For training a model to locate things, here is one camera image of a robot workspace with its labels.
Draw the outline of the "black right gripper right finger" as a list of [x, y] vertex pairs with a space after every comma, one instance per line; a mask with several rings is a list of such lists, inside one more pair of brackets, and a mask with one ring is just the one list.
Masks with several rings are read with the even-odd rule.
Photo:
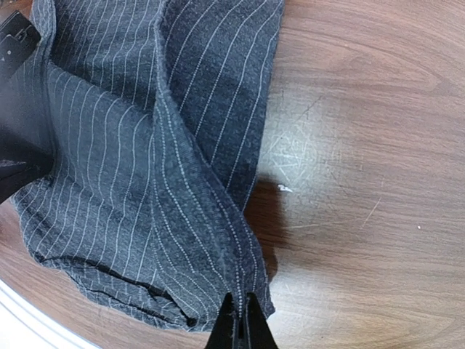
[[255, 294], [247, 294], [242, 322], [243, 348], [278, 349]]

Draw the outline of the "black pinstriped long sleeve shirt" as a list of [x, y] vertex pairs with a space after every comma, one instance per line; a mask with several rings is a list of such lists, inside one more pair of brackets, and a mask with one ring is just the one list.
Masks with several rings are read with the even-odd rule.
[[210, 331], [225, 295], [273, 314], [243, 211], [282, 1], [35, 1], [19, 73], [55, 163], [13, 202], [25, 246], [91, 301]]

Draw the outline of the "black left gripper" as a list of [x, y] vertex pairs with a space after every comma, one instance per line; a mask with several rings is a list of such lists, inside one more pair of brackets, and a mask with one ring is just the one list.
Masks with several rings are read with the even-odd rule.
[[20, 11], [1, 23], [1, 202], [52, 170], [52, 138], [20, 70], [37, 52], [41, 35]]

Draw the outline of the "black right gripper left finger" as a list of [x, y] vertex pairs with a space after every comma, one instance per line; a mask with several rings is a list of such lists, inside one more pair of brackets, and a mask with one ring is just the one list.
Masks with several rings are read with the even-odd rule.
[[233, 295], [227, 293], [205, 349], [238, 348], [238, 312]]

